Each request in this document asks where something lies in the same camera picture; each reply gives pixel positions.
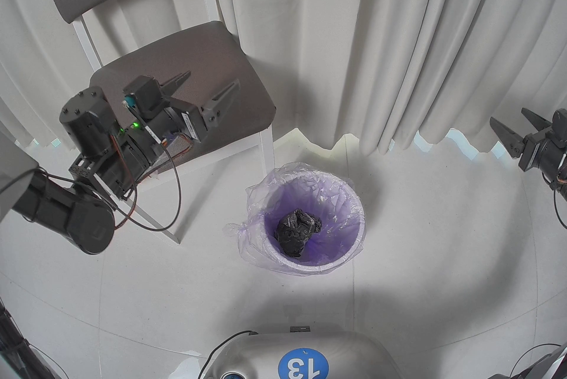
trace trash bin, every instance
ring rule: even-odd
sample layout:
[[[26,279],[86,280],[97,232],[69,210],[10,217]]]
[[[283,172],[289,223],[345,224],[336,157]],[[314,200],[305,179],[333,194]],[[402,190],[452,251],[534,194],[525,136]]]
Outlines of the trash bin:
[[[247,189],[248,219],[238,227],[240,256],[291,275],[327,274],[362,250],[365,216],[352,186],[305,163],[288,163]],[[274,237],[282,217],[301,208],[322,220],[299,258],[285,255]]]

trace floor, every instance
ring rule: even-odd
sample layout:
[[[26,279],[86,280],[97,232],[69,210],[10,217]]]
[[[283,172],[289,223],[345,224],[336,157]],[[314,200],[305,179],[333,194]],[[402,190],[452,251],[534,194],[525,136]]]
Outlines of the floor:
[[[277,166],[303,161],[354,182],[367,215],[354,261],[295,277],[240,258],[225,225],[245,219],[245,188],[261,180],[251,149],[182,177],[180,246],[126,224],[87,256],[9,213],[0,296],[25,337],[81,379],[194,379],[214,346],[247,328],[356,330],[380,340],[406,379],[508,374],[535,344],[565,342],[567,233],[537,171],[492,153],[470,160],[448,138],[428,153],[414,144],[362,157],[351,135],[329,152],[294,131],[275,151]],[[62,147],[30,153],[57,173],[74,158]],[[169,183],[139,204],[165,221],[176,198]]]

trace crumpled black bag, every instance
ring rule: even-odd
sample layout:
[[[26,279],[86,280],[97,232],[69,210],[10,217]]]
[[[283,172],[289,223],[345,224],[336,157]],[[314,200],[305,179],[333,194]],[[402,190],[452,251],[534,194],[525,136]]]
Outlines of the crumpled black bag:
[[[307,241],[321,228],[319,217],[296,209],[280,219],[274,237],[287,256],[299,258]]]

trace brown seat cushion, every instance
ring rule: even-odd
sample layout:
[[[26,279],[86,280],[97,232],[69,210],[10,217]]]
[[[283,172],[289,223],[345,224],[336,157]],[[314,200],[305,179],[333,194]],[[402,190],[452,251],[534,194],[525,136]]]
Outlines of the brown seat cushion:
[[[182,162],[220,149],[269,127],[276,108],[244,52],[219,21],[176,32],[118,58],[97,70],[91,86],[100,86],[122,127],[134,117],[122,106],[123,88],[138,75],[155,77],[160,83],[191,71],[174,97],[197,106],[231,81],[240,81],[240,94],[221,125],[212,129],[202,144],[195,144]]]

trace curtain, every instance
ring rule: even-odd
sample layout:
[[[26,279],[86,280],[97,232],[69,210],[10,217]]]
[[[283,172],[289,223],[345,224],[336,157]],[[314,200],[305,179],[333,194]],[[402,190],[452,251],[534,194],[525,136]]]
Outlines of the curtain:
[[[294,127],[331,148],[345,133],[363,153],[436,143],[451,128],[478,150],[495,116],[520,134],[520,109],[567,106],[567,0],[218,0],[277,107],[274,135]],[[92,73],[52,0],[0,0],[0,123],[21,142],[55,137],[69,97]],[[108,63],[205,22],[203,0],[109,0],[85,14]]]
[[[278,108],[331,148],[430,143],[451,128],[478,150],[494,115],[522,134],[526,106],[550,118],[567,96],[567,0],[219,0]]]

